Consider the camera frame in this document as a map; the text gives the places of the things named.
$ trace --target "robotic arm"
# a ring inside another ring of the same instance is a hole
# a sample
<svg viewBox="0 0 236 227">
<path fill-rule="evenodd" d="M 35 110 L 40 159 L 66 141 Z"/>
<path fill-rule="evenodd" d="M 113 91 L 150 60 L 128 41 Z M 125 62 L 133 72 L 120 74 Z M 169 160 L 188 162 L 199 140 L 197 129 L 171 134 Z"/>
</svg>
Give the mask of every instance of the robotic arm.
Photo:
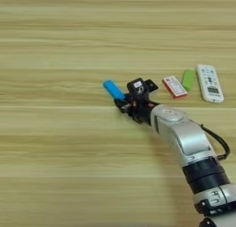
<svg viewBox="0 0 236 227">
<path fill-rule="evenodd" d="M 205 216 L 199 227 L 235 226 L 236 185 L 230 182 L 219 163 L 230 154 L 226 142 L 190 120 L 184 112 L 151 101 L 148 95 L 158 87 L 150 79 L 129 82 L 127 94 L 122 94 L 111 81 L 104 82 L 104 87 L 122 113 L 139 124 L 151 125 L 170 144 L 194 193 L 195 208 Z M 216 154 L 204 130 L 218 138 L 226 150 L 224 155 Z"/>
</svg>

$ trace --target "table surface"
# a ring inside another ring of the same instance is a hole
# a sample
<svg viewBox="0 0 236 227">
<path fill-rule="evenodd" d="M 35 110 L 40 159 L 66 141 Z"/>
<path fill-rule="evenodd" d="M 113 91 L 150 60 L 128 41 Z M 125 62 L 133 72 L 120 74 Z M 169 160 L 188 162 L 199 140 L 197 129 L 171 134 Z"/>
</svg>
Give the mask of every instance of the table surface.
<svg viewBox="0 0 236 227">
<path fill-rule="evenodd" d="M 235 3 L 0 0 L 0 225 L 198 226 L 168 144 L 119 114 L 102 81 L 152 78 L 153 100 L 229 142 L 235 182 Z M 164 89 L 197 64 L 218 70 L 222 104 L 204 102 L 196 79 L 184 99 Z"/>
</svg>

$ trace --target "blue object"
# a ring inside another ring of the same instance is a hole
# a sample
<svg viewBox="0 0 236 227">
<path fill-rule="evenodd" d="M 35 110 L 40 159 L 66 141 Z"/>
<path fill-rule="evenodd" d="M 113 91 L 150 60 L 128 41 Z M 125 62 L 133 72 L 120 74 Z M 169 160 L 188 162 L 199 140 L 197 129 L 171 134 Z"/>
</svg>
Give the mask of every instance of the blue object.
<svg viewBox="0 0 236 227">
<path fill-rule="evenodd" d="M 112 80 L 106 80 L 103 82 L 103 87 L 110 93 L 114 99 L 124 99 L 125 96 L 121 90 L 113 83 Z"/>
</svg>

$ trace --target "small box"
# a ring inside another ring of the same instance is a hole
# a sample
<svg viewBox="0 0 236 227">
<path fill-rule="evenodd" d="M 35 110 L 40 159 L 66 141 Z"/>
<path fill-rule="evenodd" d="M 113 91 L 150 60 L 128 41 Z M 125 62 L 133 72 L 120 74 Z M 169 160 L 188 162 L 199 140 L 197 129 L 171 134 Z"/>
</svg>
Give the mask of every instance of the small box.
<svg viewBox="0 0 236 227">
<path fill-rule="evenodd" d="M 185 97 L 188 94 L 175 76 L 164 78 L 162 83 L 165 85 L 166 89 L 171 93 L 174 99 Z"/>
</svg>

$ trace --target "white remote control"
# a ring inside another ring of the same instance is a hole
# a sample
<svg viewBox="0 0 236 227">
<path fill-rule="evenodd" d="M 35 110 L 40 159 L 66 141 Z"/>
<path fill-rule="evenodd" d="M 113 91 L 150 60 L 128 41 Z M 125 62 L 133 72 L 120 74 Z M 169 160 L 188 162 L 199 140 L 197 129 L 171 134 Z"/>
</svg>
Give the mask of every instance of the white remote control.
<svg viewBox="0 0 236 227">
<path fill-rule="evenodd" d="M 196 67 L 202 95 L 207 102 L 223 102 L 224 95 L 218 81 L 215 67 L 208 65 L 198 65 Z"/>
</svg>

